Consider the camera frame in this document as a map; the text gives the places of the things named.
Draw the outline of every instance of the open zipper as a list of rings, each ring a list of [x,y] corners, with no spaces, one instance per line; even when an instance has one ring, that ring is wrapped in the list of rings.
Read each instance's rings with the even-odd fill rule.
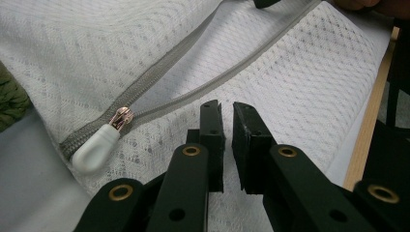
[[[168,102],[160,105],[155,105],[147,110],[134,113],[136,122],[132,124],[131,130],[139,127],[142,124],[150,122],[156,118],[159,118],[185,104],[200,99],[207,93],[218,88],[224,82],[231,79],[237,73],[245,69],[252,62],[254,62],[260,55],[274,45],[288,30],[294,27],[306,14],[320,4],[320,0],[312,0],[303,9],[300,14],[296,14],[287,26],[282,28],[278,33],[274,34],[271,39],[262,44],[253,53],[248,55],[241,62],[231,67],[229,70],[216,76],[212,80],[205,84],[189,91],[188,93],[172,99]],[[75,131],[68,138],[60,144],[63,156],[70,160],[74,152],[87,141],[87,139],[94,134],[103,124],[106,124],[109,118],[115,113],[115,111],[123,106],[130,106],[133,102],[136,102],[146,91],[148,91],[158,80],[160,80],[189,50],[194,46],[196,41],[200,38],[207,26],[212,21],[218,8],[208,16],[198,28],[185,37],[180,43],[178,43],[173,49],[166,53],[154,66],[152,66],[147,72],[139,77],[135,83],[133,83],[97,120],[87,124],[80,130]]]

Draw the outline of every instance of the wooden edge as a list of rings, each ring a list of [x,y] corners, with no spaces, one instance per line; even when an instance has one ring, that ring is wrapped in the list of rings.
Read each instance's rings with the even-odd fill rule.
[[[363,173],[365,171],[367,154],[370,148],[374,125],[376,124],[380,102],[382,100],[384,88],[386,85],[393,51],[395,49],[397,32],[398,29],[395,28],[392,33],[392,38],[389,42],[389,46],[387,47],[386,53],[383,57],[382,63],[380,64],[379,71],[374,82],[370,98],[368,100],[365,116],[359,130],[359,135],[356,140],[352,158],[350,159],[349,167],[344,179],[343,187],[345,189],[353,190],[355,184],[362,180]]]

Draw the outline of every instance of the human hand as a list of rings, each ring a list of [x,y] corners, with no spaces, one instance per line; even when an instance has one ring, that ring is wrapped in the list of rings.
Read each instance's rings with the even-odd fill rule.
[[[404,20],[410,19],[409,0],[334,0],[337,5],[350,11],[374,7],[380,14]]]

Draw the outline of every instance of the green object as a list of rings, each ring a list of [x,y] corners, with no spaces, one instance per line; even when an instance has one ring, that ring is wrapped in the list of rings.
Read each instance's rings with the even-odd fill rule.
[[[0,62],[0,132],[20,119],[29,105],[25,90]]]

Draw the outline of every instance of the zipper slider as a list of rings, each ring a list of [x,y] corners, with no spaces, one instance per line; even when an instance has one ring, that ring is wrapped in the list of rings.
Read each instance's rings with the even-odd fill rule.
[[[91,174],[106,163],[120,138],[120,130],[133,113],[127,107],[117,109],[108,124],[102,125],[73,155],[73,167],[83,175]]]

